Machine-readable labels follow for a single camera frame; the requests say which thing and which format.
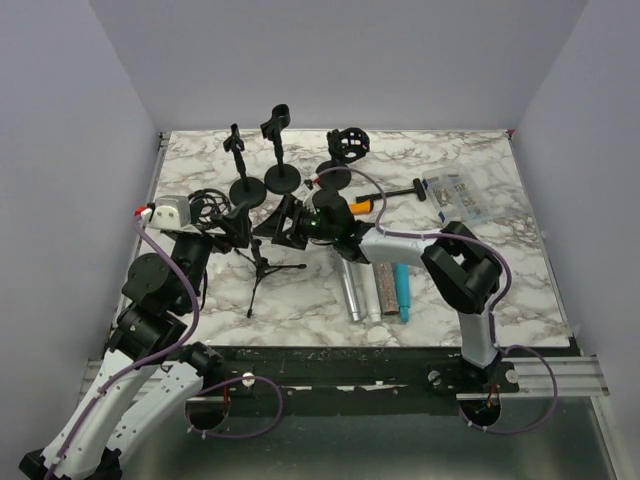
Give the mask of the round-base clip stand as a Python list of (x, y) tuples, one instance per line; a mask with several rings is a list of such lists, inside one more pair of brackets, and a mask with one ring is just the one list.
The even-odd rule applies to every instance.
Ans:
[(271, 117), (260, 125), (262, 137), (273, 144), (276, 164), (264, 175), (264, 184), (273, 194), (286, 195), (294, 192), (301, 184), (298, 169), (284, 162), (284, 148), (281, 133), (291, 122), (290, 109), (287, 104), (273, 107)]

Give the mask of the round-base shock-mount stand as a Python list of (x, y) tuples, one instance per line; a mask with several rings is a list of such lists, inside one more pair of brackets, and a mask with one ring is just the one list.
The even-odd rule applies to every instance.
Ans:
[(316, 169), (319, 176), (318, 185), (321, 188), (339, 191), (350, 184), (352, 174), (348, 170), (336, 170), (336, 167), (346, 167), (365, 157), (370, 151), (370, 139), (367, 133), (358, 127), (334, 129), (329, 131), (326, 137), (330, 159)]

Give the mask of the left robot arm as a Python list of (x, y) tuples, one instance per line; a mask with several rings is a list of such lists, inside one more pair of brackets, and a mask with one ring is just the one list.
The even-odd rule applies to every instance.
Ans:
[(249, 207), (208, 213), (202, 201), (163, 196), (134, 215), (151, 252), (130, 265), (122, 288), (129, 300), (116, 320), (100, 369), (73, 415), (46, 447), (26, 454), (30, 479), (119, 479), (152, 429), (186, 400), (214, 393), (220, 356), (191, 343), (200, 314), (199, 288), (212, 253), (246, 247)]

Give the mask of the glitter silver-head microphone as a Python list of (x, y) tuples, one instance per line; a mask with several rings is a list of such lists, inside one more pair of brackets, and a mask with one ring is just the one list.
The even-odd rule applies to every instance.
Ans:
[(373, 271), (382, 315), (397, 315), (399, 306), (392, 265), (390, 263), (374, 263)]

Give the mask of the black tripod shock-mount stand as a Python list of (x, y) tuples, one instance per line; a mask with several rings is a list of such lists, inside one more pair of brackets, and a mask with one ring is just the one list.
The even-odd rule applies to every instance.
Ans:
[(255, 267), (255, 282), (246, 313), (247, 318), (251, 318), (253, 315), (257, 288), (262, 280), (281, 270), (307, 268), (307, 265), (304, 263), (271, 265), (268, 259), (260, 252), (262, 242), (255, 238), (251, 231), (251, 221), (248, 212), (242, 214), (243, 220), (241, 226), (235, 228), (233, 232), (231, 232), (229, 228), (223, 227), (220, 220), (223, 217), (230, 217), (232, 213), (232, 204), (223, 192), (212, 188), (205, 188), (189, 194), (188, 200), (191, 217), (195, 225), (209, 233), (215, 228), (224, 230), (228, 239), (220, 240), (219, 244), (224, 244), (227, 252), (229, 252), (230, 248), (233, 248), (233, 251), (237, 255), (246, 259)]

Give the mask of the white microphone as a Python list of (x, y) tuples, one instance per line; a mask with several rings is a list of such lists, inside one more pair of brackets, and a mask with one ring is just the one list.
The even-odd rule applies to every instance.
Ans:
[(379, 324), (382, 321), (382, 313), (373, 266), (362, 264), (360, 270), (368, 317), (373, 324)]
[(338, 272), (341, 282), (346, 310), (350, 321), (353, 323), (359, 323), (362, 321), (362, 312), (351, 265), (347, 260), (338, 256), (336, 271)]

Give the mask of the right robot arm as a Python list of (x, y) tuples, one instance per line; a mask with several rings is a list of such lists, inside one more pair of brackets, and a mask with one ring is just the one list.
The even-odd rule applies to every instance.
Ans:
[(291, 194), (254, 232), (272, 243), (304, 250), (325, 242), (344, 260), (359, 264), (394, 263), (422, 267), (444, 301), (457, 312), (462, 346), (460, 379), (480, 392), (496, 380), (501, 353), (493, 309), (500, 300), (505, 259), (461, 222), (440, 230), (394, 232), (356, 219), (335, 190), (319, 190), (307, 203)]

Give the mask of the blue toy microphone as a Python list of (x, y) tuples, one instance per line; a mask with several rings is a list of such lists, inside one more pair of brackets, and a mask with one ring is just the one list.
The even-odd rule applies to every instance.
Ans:
[(394, 265), (394, 280), (400, 319), (403, 323), (408, 323), (410, 320), (411, 293), (409, 268), (407, 265)]

